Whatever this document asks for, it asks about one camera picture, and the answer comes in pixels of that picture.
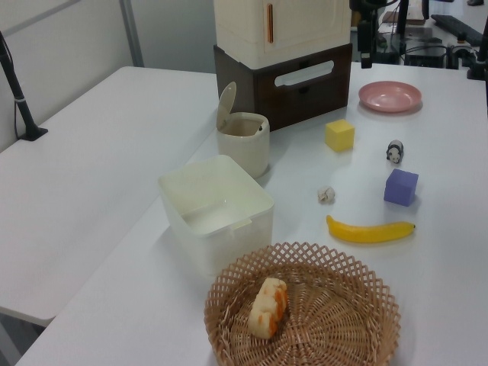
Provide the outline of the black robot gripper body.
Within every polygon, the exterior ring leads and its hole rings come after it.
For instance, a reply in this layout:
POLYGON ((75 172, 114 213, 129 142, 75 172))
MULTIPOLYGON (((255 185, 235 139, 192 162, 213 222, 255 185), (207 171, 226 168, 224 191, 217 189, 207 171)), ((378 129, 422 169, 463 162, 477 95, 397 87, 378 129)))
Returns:
POLYGON ((352 10, 352 24, 361 21, 370 21, 374 12, 386 6, 386 0, 350 0, 349 7, 352 10))

